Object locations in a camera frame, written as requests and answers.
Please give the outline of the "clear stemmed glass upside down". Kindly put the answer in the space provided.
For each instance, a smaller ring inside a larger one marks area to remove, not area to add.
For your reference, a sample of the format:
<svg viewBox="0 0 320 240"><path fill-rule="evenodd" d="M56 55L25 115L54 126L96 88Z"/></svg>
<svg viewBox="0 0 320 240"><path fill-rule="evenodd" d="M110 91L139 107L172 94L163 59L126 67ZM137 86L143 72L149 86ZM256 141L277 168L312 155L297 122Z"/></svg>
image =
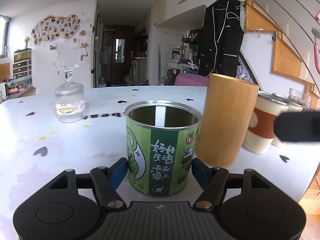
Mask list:
<svg viewBox="0 0 320 240"><path fill-rule="evenodd" d="M72 74L79 64L58 66L63 71L65 82L55 90L55 108L59 122L73 123L86 117L84 86L73 80Z"/></svg>

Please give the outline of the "plain white metal cup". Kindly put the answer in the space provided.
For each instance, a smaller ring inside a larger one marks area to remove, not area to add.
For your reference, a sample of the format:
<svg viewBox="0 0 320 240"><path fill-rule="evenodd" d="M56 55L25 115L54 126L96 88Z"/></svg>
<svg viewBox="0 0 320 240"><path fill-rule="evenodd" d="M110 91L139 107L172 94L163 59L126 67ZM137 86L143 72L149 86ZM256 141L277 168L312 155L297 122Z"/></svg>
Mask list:
<svg viewBox="0 0 320 240"><path fill-rule="evenodd" d="M300 102L281 94L273 93L273 95L277 97L279 102L282 103L281 112L301 112L303 110L303 105ZM275 136L274 140L272 141L272 145L281 147L285 145L285 143L280 141L279 138Z"/></svg>

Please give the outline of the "drawer storage unit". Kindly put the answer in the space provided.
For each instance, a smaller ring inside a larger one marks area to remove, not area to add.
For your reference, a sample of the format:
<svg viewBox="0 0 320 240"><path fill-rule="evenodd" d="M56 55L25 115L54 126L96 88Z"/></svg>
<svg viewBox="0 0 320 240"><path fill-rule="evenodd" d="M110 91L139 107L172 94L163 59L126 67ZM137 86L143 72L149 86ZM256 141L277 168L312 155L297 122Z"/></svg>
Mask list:
<svg viewBox="0 0 320 240"><path fill-rule="evenodd" d="M14 52L14 62L12 66L13 77L15 80L22 77L32 76L31 49L25 48Z"/></svg>

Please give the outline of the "cloud shaped photo board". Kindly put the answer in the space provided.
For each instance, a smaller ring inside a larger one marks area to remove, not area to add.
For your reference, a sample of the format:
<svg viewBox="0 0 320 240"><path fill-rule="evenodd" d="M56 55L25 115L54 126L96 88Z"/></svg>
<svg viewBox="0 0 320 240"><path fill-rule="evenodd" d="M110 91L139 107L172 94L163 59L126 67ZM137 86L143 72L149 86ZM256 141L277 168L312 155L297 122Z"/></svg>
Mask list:
<svg viewBox="0 0 320 240"><path fill-rule="evenodd" d="M80 18L75 14L66 17L49 15L31 30L33 43L39 45L58 38L72 38L80 30L80 22Z"/></svg>

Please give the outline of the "green printed tin can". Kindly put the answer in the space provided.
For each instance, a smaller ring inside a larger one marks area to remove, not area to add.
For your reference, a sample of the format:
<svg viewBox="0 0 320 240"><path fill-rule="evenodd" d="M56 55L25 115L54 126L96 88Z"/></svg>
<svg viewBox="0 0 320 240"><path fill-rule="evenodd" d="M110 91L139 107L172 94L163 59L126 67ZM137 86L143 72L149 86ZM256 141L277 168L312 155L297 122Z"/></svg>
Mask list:
<svg viewBox="0 0 320 240"><path fill-rule="evenodd" d="M136 102L125 109L128 178L140 193L168 197L189 177L201 113L164 100Z"/></svg>

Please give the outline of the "pink sofa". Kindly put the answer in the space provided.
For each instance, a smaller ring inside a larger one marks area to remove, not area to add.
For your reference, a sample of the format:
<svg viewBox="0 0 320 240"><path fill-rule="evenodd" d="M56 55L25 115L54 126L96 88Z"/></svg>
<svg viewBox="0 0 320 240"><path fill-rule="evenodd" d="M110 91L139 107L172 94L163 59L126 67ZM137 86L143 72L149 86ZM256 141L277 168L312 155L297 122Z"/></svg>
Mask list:
<svg viewBox="0 0 320 240"><path fill-rule="evenodd" d="M204 76L180 73L176 76L175 85L176 86L199 86L207 87L209 79Z"/></svg>

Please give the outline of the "black jacket with white trim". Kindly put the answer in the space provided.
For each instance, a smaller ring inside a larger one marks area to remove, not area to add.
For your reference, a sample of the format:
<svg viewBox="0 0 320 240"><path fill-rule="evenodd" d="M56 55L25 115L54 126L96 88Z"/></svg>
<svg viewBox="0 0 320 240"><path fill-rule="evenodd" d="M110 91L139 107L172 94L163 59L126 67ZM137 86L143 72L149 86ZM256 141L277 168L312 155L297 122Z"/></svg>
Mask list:
<svg viewBox="0 0 320 240"><path fill-rule="evenodd" d="M205 9L199 36L199 75L236 77L244 31L239 0L217 0Z"/></svg>

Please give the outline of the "bamboo wooden cup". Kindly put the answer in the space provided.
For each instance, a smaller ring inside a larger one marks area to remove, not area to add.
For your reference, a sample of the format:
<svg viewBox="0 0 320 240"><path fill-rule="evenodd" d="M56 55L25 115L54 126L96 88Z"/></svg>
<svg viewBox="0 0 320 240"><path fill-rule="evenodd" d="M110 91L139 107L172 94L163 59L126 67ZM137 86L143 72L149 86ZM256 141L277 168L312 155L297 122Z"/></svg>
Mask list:
<svg viewBox="0 0 320 240"><path fill-rule="evenodd" d="M248 81L210 74L195 152L210 166L229 167L244 141L259 86Z"/></svg>

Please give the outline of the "white cup with brown sleeve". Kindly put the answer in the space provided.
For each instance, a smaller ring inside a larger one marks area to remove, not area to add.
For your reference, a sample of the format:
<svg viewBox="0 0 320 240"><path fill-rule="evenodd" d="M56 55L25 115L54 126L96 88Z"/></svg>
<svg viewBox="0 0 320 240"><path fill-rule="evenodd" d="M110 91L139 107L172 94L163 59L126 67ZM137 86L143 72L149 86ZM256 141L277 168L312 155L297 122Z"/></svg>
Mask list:
<svg viewBox="0 0 320 240"><path fill-rule="evenodd" d="M263 154L275 138L274 121L282 113L282 103L273 94L259 91L243 146L255 153Z"/></svg>

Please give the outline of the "window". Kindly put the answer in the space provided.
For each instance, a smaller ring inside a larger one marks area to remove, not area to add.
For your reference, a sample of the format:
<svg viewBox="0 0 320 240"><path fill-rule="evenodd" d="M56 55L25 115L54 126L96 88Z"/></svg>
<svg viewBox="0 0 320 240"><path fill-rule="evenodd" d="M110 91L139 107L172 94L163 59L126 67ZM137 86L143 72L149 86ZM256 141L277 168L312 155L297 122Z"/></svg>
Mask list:
<svg viewBox="0 0 320 240"><path fill-rule="evenodd" d="M1 58L7 57L6 47L7 47L9 21L10 21L10 18L3 15L0 16L0 56Z"/></svg>

